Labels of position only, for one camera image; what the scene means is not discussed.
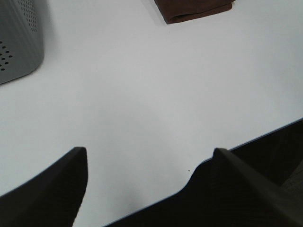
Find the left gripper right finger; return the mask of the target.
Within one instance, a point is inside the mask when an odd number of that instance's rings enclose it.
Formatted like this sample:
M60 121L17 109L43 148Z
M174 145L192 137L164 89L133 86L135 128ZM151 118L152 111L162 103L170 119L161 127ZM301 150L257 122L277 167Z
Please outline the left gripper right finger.
M114 227L300 227L303 204L230 151L217 148L178 193Z

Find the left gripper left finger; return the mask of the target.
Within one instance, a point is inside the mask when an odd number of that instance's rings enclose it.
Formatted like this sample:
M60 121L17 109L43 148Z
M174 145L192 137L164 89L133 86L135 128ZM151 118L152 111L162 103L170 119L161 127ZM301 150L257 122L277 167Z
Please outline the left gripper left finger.
M87 150L74 147L0 197L2 227L71 227L88 184Z

